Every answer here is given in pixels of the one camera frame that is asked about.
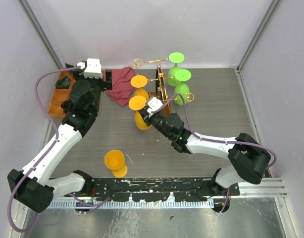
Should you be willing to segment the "orange goblet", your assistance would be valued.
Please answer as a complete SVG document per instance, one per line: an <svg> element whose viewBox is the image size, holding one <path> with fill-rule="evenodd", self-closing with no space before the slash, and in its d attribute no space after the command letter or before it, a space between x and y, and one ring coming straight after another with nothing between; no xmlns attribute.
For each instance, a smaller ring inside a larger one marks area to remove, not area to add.
<svg viewBox="0 0 304 238"><path fill-rule="evenodd" d="M151 128L151 125L148 126L144 122L141 114L139 113L139 110L141 110L145 107L146 102L147 102L147 100L144 96L137 95L137 96L133 96L128 103L129 108L131 110L135 111L135 117L134 117L135 123L136 123L137 128L140 130L148 130Z"/></svg>
<svg viewBox="0 0 304 238"><path fill-rule="evenodd" d="M104 157L104 163L116 178L125 177L128 173L125 156L119 150L109 151Z"/></svg>
<svg viewBox="0 0 304 238"><path fill-rule="evenodd" d="M148 92L144 89L144 87L148 83L148 79L143 75L135 75L131 79L131 85L136 88L134 96L143 96L145 99L149 99Z"/></svg>

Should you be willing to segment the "gold wire glass rack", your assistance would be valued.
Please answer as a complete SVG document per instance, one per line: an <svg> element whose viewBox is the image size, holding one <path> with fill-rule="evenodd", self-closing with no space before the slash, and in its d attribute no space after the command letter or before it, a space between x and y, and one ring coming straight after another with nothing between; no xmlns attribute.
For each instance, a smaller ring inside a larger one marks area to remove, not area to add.
<svg viewBox="0 0 304 238"><path fill-rule="evenodd" d="M155 82L155 90L153 92L149 92L149 99L151 97L157 97L160 99L163 103L166 103L169 100L169 96L167 93L166 85L168 84L167 79L168 75L165 75L162 67L161 67L161 62L169 60L168 58L166 59L157 59L157 60L151 60L151 61L145 61L144 63L155 63L156 64L156 74L155 78L152 79L153 82Z"/></svg>

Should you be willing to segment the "clear wine glass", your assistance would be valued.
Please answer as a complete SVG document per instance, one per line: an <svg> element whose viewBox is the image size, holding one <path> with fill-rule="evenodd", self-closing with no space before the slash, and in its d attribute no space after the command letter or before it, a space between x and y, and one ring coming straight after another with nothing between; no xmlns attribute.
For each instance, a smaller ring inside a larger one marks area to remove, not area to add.
<svg viewBox="0 0 304 238"><path fill-rule="evenodd" d="M144 64L144 61L140 58L132 59L129 61L129 66L134 69L135 75L138 75L139 68Z"/></svg>

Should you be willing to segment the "green goblet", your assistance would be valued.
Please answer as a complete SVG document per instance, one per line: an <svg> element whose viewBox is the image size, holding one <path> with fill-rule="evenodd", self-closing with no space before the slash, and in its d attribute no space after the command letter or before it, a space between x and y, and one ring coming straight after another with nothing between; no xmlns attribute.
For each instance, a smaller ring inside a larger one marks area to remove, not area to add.
<svg viewBox="0 0 304 238"><path fill-rule="evenodd" d="M180 69L178 70L174 78L178 81L178 85L175 87L174 94L181 94L184 98L180 96L176 96L173 100L178 105L183 105L183 102L188 103L194 99L194 95L190 92L189 86L186 84L186 81L190 80L192 74L187 69Z"/></svg>
<svg viewBox="0 0 304 238"><path fill-rule="evenodd" d="M168 57L169 61L174 63L172 68L168 71L168 79L167 82L170 86L177 86L179 81L175 78L175 73L180 70L178 66L179 63L182 63L185 59L185 56L180 52L173 52Z"/></svg>

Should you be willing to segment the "orange goblet front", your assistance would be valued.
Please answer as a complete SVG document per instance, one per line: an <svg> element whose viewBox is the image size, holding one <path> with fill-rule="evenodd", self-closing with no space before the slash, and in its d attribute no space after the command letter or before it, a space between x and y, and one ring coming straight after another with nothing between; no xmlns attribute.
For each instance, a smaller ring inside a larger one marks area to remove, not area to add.
<svg viewBox="0 0 304 238"><path fill-rule="evenodd" d="M109 151L104 157L104 163L116 178L125 177L128 173L125 156L119 150Z"/></svg>

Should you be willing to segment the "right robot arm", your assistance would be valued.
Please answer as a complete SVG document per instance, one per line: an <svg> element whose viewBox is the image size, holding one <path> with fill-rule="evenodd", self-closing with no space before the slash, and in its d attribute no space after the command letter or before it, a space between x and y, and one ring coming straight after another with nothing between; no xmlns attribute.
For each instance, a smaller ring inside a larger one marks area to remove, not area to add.
<svg viewBox="0 0 304 238"><path fill-rule="evenodd" d="M240 133L224 140L186 129L177 113L164 117L160 112L151 115L142 109L139 115L166 137L177 152L207 154L230 161L230 166L217 169L212 176L209 186L212 193L222 195L230 186L242 181L261 183L271 156L248 134Z"/></svg>

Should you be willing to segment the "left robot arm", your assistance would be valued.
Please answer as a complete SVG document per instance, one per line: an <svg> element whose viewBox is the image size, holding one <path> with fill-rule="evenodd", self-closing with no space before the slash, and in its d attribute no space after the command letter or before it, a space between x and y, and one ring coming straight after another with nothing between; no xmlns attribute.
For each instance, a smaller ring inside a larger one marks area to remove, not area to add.
<svg viewBox="0 0 304 238"><path fill-rule="evenodd" d="M71 174L51 179L55 168L94 124L99 111L101 92L112 88L112 81L102 75L90 76L81 69L72 68L75 83L69 95L67 113L53 138L39 154L21 170L11 170L8 184L15 199L41 213L61 196L77 192L81 196L92 193L92 177L75 170Z"/></svg>

